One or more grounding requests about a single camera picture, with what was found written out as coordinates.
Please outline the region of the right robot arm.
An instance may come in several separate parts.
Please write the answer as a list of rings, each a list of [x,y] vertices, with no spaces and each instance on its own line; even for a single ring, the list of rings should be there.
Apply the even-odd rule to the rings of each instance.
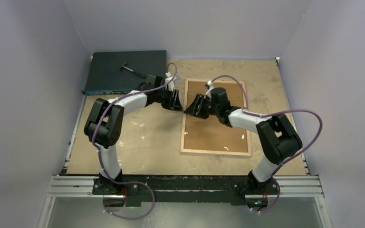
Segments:
[[[243,108],[231,105],[225,89],[221,87],[210,90],[207,95],[197,94],[184,113],[201,119],[214,115],[225,126],[258,135],[264,155],[247,175],[247,186],[253,193],[264,190],[278,166],[303,146],[285,114],[262,116],[245,112]]]

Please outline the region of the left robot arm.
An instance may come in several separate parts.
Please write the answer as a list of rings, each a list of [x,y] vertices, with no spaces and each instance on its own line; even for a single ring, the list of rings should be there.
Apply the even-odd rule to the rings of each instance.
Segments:
[[[96,148],[100,175],[106,178],[104,188],[110,194],[118,194],[125,182],[117,160],[116,143],[121,136],[123,118],[138,109],[158,103],[162,108],[181,112],[183,106],[179,91],[175,89],[178,76],[166,73],[166,78],[150,75],[146,82],[128,94],[115,99],[98,98],[94,101],[84,127],[84,134]]]

